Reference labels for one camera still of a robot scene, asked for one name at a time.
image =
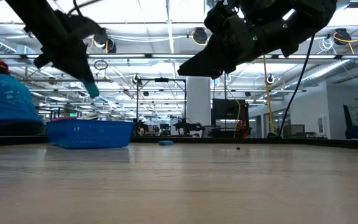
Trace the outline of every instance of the blue basket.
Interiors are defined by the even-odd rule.
[[[49,142],[67,149],[126,147],[134,123],[64,119],[47,123]]]

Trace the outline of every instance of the pillar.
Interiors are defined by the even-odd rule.
[[[186,117],[188,123],[211,125],[211,79],[206,77],[187,77],[187,106]]]

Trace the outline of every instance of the table surface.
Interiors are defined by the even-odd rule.
[[[0,223],[357,223],[358,150],[0,147]]]

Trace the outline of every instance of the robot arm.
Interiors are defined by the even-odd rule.
[[[43,46],[43,54],[34,60],[35,66],[41,68],[52,62],[55,68],[83,82],[92,98],[97,97],[99,90],[94,84],[83,39],[103,33],[102,28],[86,17],[53,11],[46,0],[6,2],[26,25],[24,30],[33,33]]]
[[[178,74],[215,79],[274,50],[287,57],[327,26],[335,10],[336,0],[220,0],[204,21],[213,33],[207,46]]]

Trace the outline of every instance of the blue shirt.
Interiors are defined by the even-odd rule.
[[[21,121],[42,123],[27,87],[10,75],[0,74],[0,123]]]

